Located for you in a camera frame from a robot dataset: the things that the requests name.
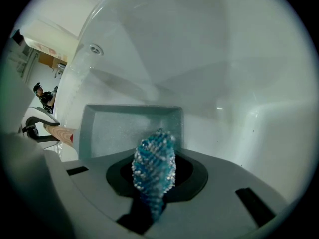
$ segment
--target man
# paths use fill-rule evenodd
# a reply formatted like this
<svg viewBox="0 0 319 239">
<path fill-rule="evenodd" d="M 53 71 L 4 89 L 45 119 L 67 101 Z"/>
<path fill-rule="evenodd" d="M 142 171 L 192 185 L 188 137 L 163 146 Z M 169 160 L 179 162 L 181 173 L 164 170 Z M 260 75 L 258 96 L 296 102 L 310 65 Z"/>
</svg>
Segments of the man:
<svg viewBox="0 0 319 239">
<path fill-rule="evenodd" d="M 43 92 L 43 88 L 41 87 L 39 82 L 33 87 L 33 92 L 36 94 L 37 97 L 40 98 L 40 102 L 42 103 L 43 108 L 45 108 L 51 114 L 53 113 L 56 90 L 57 87 L 54 88 L 53 92 Z"/>
</svg>

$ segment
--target black cap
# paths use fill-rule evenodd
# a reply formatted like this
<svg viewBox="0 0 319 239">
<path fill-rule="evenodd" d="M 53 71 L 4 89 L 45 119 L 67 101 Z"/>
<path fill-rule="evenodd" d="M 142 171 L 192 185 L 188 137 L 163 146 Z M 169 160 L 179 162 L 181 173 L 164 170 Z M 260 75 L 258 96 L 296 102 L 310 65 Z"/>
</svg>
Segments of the black cap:
<svg viewBox="0 0 319 239">
<path fill-rule="evenodd" d="M 33 92 L 36 94 L 38 89 L 40 88 L 40 83 L 38 82 L 34 87 L 33 87 Z"/>
</svg>

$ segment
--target white sink basin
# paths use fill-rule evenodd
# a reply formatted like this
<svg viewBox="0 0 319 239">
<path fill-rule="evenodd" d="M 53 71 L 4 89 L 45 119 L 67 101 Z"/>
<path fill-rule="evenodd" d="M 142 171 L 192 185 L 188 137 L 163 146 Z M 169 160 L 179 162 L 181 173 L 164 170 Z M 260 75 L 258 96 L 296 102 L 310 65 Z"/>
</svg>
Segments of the white sink basin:
<svg viewBox="0 0 319 239">
<path fill-rule="evenodd" d="M 63 126 L 86 104 L 180 106 L 185 148 L 300 196 L 317 161 L 318 61 L 284 0 L 100 0 L 82 34 L 55 102 Z"/>
</svg>

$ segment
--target wooden handle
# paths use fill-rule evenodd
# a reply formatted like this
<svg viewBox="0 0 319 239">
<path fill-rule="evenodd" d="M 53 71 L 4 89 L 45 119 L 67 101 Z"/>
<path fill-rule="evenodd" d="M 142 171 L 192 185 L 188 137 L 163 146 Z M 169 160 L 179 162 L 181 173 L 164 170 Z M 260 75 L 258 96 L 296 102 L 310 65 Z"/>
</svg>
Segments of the wooden handle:
<svg viewBox="0 0 319 239">
<path fill-rule="evenodd" d="M 75 131 L 74 129 L 50 125 L 44 125 L 44 128 L 46 131 L 48 131 L 48 133 L 53 135 L 59 141 L 73 147 L 73 134 Z"/>
</svg>

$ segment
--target blue glittery object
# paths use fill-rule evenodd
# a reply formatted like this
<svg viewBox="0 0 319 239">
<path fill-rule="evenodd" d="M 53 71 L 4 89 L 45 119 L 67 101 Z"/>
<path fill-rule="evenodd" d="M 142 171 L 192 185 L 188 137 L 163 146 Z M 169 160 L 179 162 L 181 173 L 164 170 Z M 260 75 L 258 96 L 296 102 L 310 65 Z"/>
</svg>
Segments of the blue glittery object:
<svg viewBox="0 0 319 239">
<path fill-rule="evenodd" d="M 133 184 L 140 192 L 141 201 L 156 221 L 164 205 L 163 196 L 175 186 L 175 138 L 160 128 L 136 148 L 132 162 Z"/>
</svg>

